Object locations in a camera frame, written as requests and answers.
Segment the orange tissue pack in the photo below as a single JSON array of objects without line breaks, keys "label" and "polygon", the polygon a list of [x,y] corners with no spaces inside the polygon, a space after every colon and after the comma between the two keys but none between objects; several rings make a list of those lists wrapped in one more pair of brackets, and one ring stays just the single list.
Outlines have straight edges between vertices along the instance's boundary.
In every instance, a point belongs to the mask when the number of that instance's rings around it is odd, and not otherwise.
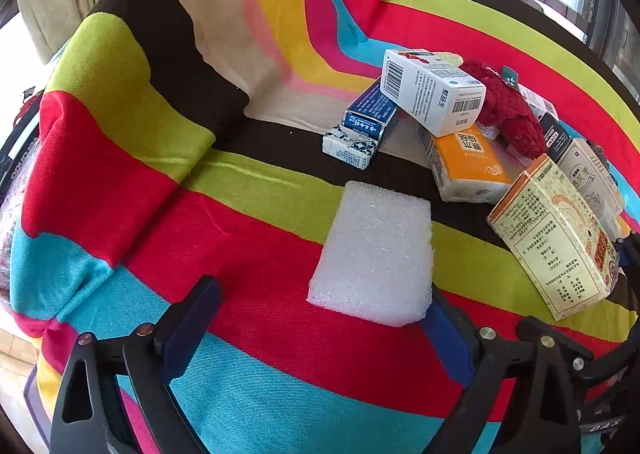
[{"label": "orange tissue pack", "polygon": [[428,166],[444,202],[495,205],[512,181],[476,125],[436,138],[419,127]]}]

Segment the white foam block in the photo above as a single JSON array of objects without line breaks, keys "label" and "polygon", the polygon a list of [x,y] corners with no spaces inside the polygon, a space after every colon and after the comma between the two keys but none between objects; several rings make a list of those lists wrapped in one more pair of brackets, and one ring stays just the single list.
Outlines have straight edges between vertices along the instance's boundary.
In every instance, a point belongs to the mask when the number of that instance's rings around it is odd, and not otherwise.
[{"label": "white foam block", "polygon": [[349,181],[307,301],[386,326],[421,321],[432,302],[432,236],[427,200]]}]

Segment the beige orange herbal box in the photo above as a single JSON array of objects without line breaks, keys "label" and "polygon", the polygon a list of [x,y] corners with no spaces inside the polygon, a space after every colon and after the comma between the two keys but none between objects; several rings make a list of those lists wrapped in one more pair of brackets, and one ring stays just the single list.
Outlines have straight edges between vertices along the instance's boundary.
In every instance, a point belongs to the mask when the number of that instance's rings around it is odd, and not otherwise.
[{"label": "beige orange herbal box", "polygon": [[618,279],[618,253],[570,179],[546,154],[492,208],[487,222],[546,303],[563,318],[605,299]]}]

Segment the blue white patterned small box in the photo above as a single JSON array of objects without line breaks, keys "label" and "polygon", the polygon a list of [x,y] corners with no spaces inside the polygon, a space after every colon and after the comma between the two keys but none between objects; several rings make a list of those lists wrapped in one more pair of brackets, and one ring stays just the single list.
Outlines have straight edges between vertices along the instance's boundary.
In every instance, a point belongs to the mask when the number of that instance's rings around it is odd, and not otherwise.
[{"label": "blue white patterned small box", "polygon": [[322,136],[322,152],[347,165],[365,170],[378,150],[378,141],[338,124]]}]

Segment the dark blue long box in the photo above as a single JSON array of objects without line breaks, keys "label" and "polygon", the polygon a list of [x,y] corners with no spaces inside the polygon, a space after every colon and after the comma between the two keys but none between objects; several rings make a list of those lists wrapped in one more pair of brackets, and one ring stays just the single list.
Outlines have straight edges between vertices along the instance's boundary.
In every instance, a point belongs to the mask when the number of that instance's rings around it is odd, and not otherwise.
[{"label": "dark blue long box", "polygon": [[381,142],[396,110],[397,105],[382,92],[378,78],[346,108],[342,124]]}]

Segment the black small box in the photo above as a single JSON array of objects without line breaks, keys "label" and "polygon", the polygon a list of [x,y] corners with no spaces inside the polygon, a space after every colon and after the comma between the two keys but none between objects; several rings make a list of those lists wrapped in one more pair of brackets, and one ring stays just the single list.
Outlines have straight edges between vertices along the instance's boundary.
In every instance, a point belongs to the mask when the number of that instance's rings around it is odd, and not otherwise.
[{"label": "black small box", "polygon": [[558,162],[572,142],[570,134],[550,113],[544,113],[539,119],[544,133],[544,143],[547,145],[547,155]]}]

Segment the white barcode medicine box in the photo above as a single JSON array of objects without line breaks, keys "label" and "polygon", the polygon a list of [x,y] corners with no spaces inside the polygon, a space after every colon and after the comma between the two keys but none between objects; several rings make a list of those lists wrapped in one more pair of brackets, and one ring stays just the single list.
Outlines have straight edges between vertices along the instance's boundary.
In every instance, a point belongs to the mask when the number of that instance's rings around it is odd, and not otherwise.
[{"label": "white barcode medicine box", "polygon": [[380,88],[438,138],[470,128],[486,98],[484,84],[427,50],[387,49]]}]

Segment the white cream tall box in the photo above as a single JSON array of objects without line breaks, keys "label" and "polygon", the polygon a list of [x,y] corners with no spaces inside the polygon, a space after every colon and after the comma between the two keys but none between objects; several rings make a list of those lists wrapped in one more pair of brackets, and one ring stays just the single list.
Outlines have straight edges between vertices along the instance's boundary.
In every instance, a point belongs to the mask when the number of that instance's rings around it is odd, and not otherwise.
[{"label": "white cream tall box", "polygon": [[612,174],[585,139],[574,138],[558,161],[559,168],[587,202],[610,240],[623,236],[618,217],[624,199]]}]

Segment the red knitted cloth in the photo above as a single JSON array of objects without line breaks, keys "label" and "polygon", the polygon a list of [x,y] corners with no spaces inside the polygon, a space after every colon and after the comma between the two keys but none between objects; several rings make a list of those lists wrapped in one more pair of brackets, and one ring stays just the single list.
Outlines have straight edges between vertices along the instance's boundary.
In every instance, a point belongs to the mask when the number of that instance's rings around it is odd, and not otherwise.
[{"label": "red knitted cloth", "polygon": [[477,117],[480,124],[495,127],[507,144],[529,159],[548,151],[541,125],[520,92],[480,61],[465,61],[460,68],[486,88],[485,101]]}]

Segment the pink white long box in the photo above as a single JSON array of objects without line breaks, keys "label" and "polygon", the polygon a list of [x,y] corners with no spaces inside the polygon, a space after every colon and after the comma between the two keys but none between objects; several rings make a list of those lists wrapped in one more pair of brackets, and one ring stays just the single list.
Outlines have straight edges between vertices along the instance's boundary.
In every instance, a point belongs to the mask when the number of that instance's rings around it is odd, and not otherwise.
[{"label": "pink white long box", "polygon": [[518,91],[538,120],[544,118],[545,114],[549,114],[555,120],[559,120],[558,112],[550,101],[522,84],[518,84]]}]

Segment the striped colourful table cloth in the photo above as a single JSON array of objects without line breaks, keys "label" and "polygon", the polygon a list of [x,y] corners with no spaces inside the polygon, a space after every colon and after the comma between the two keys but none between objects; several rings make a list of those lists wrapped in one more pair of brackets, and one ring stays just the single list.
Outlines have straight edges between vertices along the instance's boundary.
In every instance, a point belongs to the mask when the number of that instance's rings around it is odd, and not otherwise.
[{"label": "striped colourful table cloth", "polygon": [[172,390],[210,452],[421,452],[462,391],[421,327],[307,301],[352,180],[430,203],[435,283],[474,322],[548,320],[488,208],[439,199],[408,118],[365,170],[322,152],[393,46],[512,66],[604,147],[638,224],[638,103],[518,0],[100,0],[42,97],[12,240],[47,410],[82,333],[128,334],[209,274],[224,299]]}]

